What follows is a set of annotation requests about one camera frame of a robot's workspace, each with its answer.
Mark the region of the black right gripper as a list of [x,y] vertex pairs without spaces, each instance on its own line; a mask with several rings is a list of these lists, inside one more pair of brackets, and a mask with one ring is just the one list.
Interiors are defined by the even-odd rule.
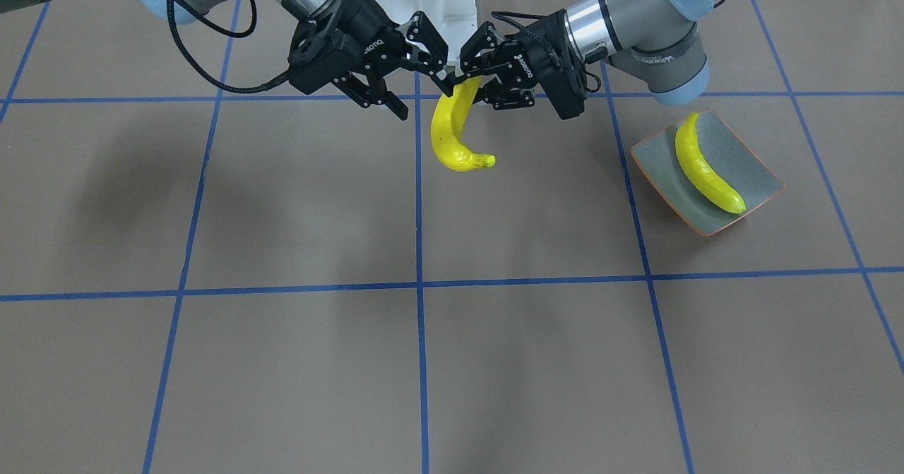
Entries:
[[397,119],[409,107],[391,90],[369,54],[381,46],[381,58],[405,71],[427,76],[449,97],[454,84],[446,72],[448,43],[424,11],[396,24],[376,0],[332,0],[319,14],[298,23],[290,44],[290,85],[304,94],[333,83],[359,107],[386,107]]

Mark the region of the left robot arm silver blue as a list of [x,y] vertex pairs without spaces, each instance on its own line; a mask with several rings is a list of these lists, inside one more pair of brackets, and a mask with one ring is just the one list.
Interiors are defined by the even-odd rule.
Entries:
[[541,88],[561,119],[574,119],[600,88],[590,67],[602,62],[645,82],[659,103],[685,105],[709,84],[698,22],[721,1],[580,0],[548,15],[494,11],[516,32],[481,24],[451,78],[487,77],[472,100],[497,110],[532,107]]

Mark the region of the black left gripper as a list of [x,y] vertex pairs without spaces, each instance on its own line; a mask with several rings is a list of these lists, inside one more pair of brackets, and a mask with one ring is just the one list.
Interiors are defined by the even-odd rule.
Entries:
[[[520,42],[523,58],[560,119],[574,119],[585,111],[588,96],[583,63],[569,44],[566,11],[556,11],[534,21],[516,36],[507,37],[485,21],[464,43],[458,65],[448,72],[444,83],[456,85],[468,78],[496,76],[506,83],[518,75]],[[477,101],[494,110],[529,108],[536,103],[533,90],[487,82],[477,90]]]

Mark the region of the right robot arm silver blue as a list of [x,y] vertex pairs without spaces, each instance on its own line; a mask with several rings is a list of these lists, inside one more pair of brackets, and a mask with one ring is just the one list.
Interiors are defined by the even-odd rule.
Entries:
[[[10,13],[48,1],[52,0],[2,0],[1,6],[3,13]],[[257,94],[288,83],[310,95],[333,85],[360,107],[385,106],[404,120],[409,110],[385,81],[394,71],[420,73],[430,77],[443,94],[454,91],[445,72],[448,43],[422,11],[413,13],[406,23],[397,23],[377,0],[276,0],[297,21],[287,68],[255,87],[236,87],[204,71],[184,45],[179,26],[200,21],[222,35],[248,37],[257,27],[257,13],[251,14],[246,30],[237,32],[208,19],[212,8],[229,0],[141,1],[167,21],[172,40],[194,71],[226,92]],[[255,0],[249,4],[257,5]]]

